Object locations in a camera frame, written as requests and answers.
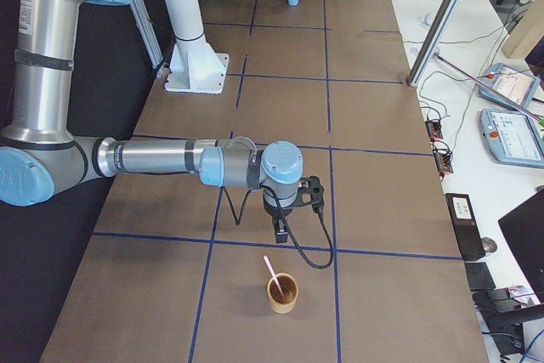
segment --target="black box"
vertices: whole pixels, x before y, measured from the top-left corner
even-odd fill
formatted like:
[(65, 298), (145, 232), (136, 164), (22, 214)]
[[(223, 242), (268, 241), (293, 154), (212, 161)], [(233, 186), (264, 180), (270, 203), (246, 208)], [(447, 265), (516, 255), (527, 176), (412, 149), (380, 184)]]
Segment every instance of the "black box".
[(468, 195), (446, 193), (453, 230), (456, 233), (457, 245), (465, 261), (477, 261), (485, 256), (482, 238), (474, 218), (473, 207)]

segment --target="screen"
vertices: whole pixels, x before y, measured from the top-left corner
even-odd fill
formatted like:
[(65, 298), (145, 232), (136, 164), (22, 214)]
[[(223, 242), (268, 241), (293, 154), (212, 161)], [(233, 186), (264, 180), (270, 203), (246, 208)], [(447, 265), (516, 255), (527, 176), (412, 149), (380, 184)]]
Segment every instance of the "screen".
[(542, 155), (536, 136), (524, 115), (491, 112), (491, 120), (499, 133), (506, 157), (541, 161)]
[[(501, 218), (499, 225), (533, 291), (544, 292), (544, 190)], [(537, 297), (544, 302), (544, 293)]]
[(521, 72), (503, 67), (493, 89), (518, 105), (524, 103), (525, 95), (530, 91), (534, 79)]

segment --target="table surface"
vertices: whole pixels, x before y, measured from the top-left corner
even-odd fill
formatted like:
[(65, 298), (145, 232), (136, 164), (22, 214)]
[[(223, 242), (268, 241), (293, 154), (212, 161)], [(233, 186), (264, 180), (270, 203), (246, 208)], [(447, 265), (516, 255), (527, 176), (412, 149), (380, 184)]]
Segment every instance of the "table surface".
[[(276, 245), (260, 194), (236, 227), (197, 177), (118, 176), (42, 361), (485, 361), (391, 0), (200, 3), (224, 91), (156, 82), (134, 138), (291, 140), (326, 188), (334, 263)], [(324, 263), (311, 209), (290, 220)], [(288, 315), (264, 254), (300, 286)]]
[[(392, 1), (405, 42), (406, 56), (412, 65), (417, 56), (415, 48), (421, 47), (421, 44), (410, 42), (425, 38), (429, 29), (424, 23), (425, 18), (427, 16), (427, 21), (432, 19), (442, 0)], [(439, 52), (473, 76), (496, 62), (521, 71), (527, 70), (528, 66), (523, 60), (507, 59), (500, 50), (502, 39), (507, 36), (506, 30), (495, 31), (500, 27), (502, 22), (488, 0), (461, 0), (440, 39)], [(466, 43), (483, 36), (486, 37)], [(420, 100), (438, 109), (443, 116), (447, 107), (449, 115), (442, 121), (442, 131), (444, 141), (454, 148), (454, 173), (445, 177), (442, 183), (444, 193), (469, 194), (480, 235), (492, 238), (497, 243), (498, 250), (483, 259), (496, 287), (528, 286), (501, 233), (498, 219), (535, 194), (535, 187), (544, 184), (544, 172), (541, 169), (495, 163), (481, 137), (478, 118), (484, 108), (501, 107), (480, 98), (478, 91), (474, 92), (473, 82), (453, 81), (436, 71), (457, 79), (464, 78), (445, 64), (431, 60), (418, 84)], [(539, 89), (535, 96), (542, 99), (542, 95)], [(544, 113), (542, 106), (536, 102), (532, 102), (529, 109), (537, 114)], [(497, 356), (493, 342), (488, 341), (487, 345), (490, 346), (491, 361), (499, 361), (494, 360)]]

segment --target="pink straw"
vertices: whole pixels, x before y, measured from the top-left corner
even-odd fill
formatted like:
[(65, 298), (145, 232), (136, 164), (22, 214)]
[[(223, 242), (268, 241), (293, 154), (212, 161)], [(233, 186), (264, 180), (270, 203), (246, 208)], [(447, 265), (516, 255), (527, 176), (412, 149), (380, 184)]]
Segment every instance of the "pink straw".
[(270, 274), (272, 274), (272, 279), (274, 280), (275, 284), (278, 286), (278, 289), (280, 290), (281, 297), (283, 298), (283, 290), (281, 289), (280, 282), (278, 281), (278, 277), (275, 275), (274, 269), (272, 269), (272, 264), (270, 263), (269, 258), (266, 255), (263, 255), (264, 262), (266, 263), (266, 266), (269, 267)]

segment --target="tablet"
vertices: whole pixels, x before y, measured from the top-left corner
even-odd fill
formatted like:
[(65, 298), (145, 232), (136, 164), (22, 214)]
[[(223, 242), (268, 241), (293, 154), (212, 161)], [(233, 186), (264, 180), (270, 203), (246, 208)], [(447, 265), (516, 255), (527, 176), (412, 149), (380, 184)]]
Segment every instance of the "tablet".
[[(485, 73), (485, 77), (480, 80), (524, 108), (529, 106), (541, 82), (539, 77), (533, 76), (530, 72), (519, 72), (503, 63), (492, 65)], [(483, 87), (479, 88), (479, 94), (505, 108), (515, 109), (506, 100), (497, 98)]]
[(496, 162), (544, 167), (544, 144), (526, 115), (517, 111), (482, 110), (479, 125)]

